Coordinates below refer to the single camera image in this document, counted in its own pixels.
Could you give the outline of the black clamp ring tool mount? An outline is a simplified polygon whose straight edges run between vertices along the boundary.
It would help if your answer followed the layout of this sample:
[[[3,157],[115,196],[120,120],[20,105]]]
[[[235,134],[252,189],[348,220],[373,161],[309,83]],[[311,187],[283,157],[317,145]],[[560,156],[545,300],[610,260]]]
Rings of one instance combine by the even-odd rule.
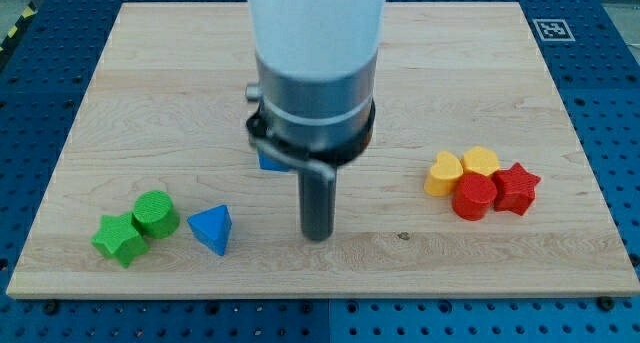
[[[335,148],[311,151],[276,136],[265,119],[262,106],[260,104],[246,121],[249,144],[278,165],[295,170],[300,175],[319,178],[325,184],[334,183],[337,169],[356,159],[367,148],[376,115],[375,102],[372,101],[366,123],[354,136]]]

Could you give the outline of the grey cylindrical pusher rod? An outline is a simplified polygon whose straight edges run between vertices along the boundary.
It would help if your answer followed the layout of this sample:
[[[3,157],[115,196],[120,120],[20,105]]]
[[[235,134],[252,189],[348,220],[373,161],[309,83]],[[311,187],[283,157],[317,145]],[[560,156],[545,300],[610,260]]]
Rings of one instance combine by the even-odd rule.
[[[299,173],[298,193],[300,223],[304,237],[311,241],[324,241],[334,230],[336,170],[329,175]]]

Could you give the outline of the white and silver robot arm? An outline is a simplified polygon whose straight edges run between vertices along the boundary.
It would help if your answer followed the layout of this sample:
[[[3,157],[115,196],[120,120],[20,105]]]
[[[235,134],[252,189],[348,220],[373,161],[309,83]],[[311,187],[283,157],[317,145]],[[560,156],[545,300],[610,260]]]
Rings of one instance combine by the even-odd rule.
[[[311,241],[334,230],[340,166],[367,148],[386,0],[247,0],[258,80],[245,96],[250,144],[298,174],[300,224]]]

